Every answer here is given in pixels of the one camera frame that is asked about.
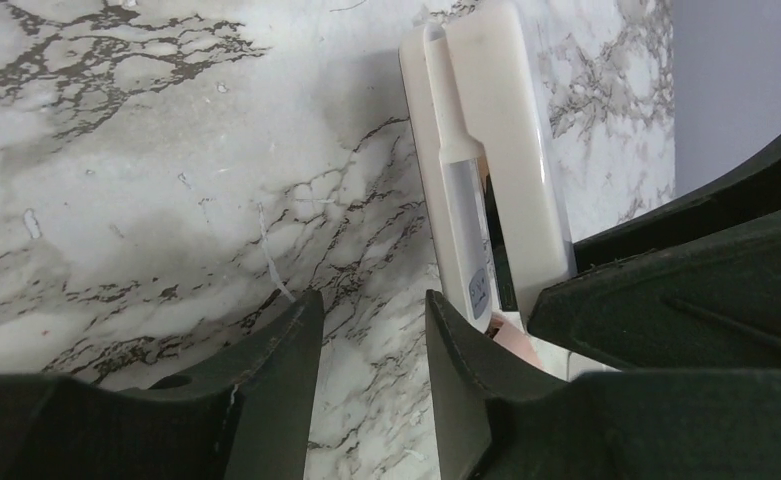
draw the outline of gray background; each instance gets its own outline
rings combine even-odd
[[[781,0],[674,0],[676,193],[781,133]]]

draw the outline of marble countertop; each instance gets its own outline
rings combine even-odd
[[[574,239],[672,196],[670,2],[518,2]],[[305,478],[438,478],[397,48],[477,5],[0,1],[0,372],[145,387],[314,288]]]

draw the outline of printed label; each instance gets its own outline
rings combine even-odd
[[[487,272],[483,268],[472,276],[469,292],[472,314],[475,318],[478,318],[487,309],[487,305],[490,304],[490,282],[487,281]]]

